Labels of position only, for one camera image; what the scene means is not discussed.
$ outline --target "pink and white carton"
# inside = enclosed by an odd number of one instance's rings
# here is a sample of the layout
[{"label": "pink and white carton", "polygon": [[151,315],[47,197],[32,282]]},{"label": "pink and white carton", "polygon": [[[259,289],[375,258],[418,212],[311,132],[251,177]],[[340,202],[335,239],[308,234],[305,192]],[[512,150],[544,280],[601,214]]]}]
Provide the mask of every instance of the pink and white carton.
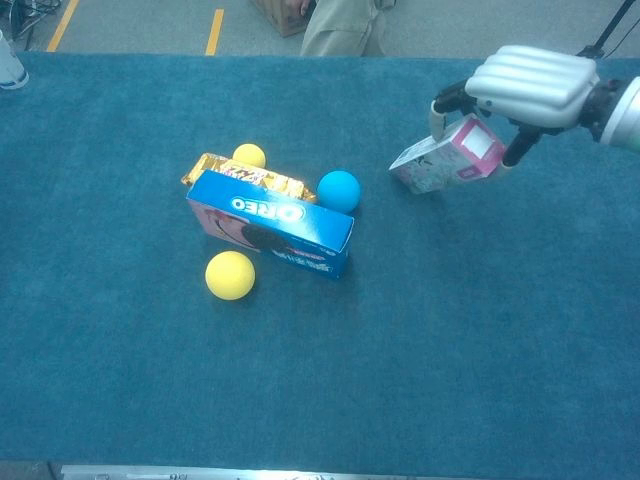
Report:
[{"label": "pink and white carton", "polygon": [[439,142],[428,137],[407,148],[389,171],[413,193],[431,192],[488,177],[505,151],[489,127],[469,114],[449,125]]}]

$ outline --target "gray floor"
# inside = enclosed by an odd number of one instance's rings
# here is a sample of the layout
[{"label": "gray floor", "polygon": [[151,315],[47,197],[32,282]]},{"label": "gray floor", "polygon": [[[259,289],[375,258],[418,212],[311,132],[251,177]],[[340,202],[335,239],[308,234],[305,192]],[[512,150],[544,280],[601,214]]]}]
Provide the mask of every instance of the gray floor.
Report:
[{"label": "gray floor", "polygon": [[[57,15],[38,24],[31,50],[47,49],[67,4],[63,0]],[[519,43],[576,53],[596,41],[621,4],[399,0],[387,14],[386,48],[389,56],[483,58],[501,45]],[[217,8],[225,12],[218,55],[297,55],[303,35],[281,38],[251,0],[80,0],[57,51],[203,55]],[[606,51],[638,17],[640,2],[611,36]],[[6,19],[0,20],[0,29],[9,31]],[[24,44],[17,40],[15,48]],[[640,57],[640,26],[613,56]],[[44,463],[0,462],[0,480],[49,478]]]}]

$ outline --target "robotic arm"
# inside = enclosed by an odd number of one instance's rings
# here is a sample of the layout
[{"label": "robotic arm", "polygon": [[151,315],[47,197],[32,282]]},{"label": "robotic arm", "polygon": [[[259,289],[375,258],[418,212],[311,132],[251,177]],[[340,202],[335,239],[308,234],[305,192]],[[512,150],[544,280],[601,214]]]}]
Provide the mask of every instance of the robotic arm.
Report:
[{"label": "robotic arm", "polygon": [[640,77],[601,81],[592,59],[524,46],[506,46],[465,81],[431,103],[434,139],[444,135],[446,114],[478,108],[518,126],[503,158],[516,165],[543,134],[583,126],[596,142],[640,153]]}]

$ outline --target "gold wrapper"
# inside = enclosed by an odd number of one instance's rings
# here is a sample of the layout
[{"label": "gold wrapper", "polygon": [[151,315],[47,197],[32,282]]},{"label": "gold wrapper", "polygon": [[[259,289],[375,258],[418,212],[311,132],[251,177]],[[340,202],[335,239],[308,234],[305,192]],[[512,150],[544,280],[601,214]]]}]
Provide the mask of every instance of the gold wrapper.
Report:
[{"label": "gold wrapper", "polygon": [[182,183],[189,186],[193,185],[205,170],[213,170],[214,172],[222,173],[256,186],[265,187],[274,192],[288,195],[289,197],[311,203],[316,202],[315,193],[306,188],[300,180],[285,177],[284,175],[265,170],[264,168],[247,165],[246,163],[241,163],[212,153],[203,154],[191,171],[182,177]]}]

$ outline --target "blue ball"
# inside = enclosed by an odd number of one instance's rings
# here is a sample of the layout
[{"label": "blue ball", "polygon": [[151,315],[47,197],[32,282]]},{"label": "blue ball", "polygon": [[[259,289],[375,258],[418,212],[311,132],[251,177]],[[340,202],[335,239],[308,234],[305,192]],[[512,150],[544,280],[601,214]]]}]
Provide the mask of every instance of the blue ball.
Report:
[{"label": "blue ball", "polygon": [[344,170],[327,173],[318,183],[320,205],[342,213],[350,213],[360,201],[360,184]]}]

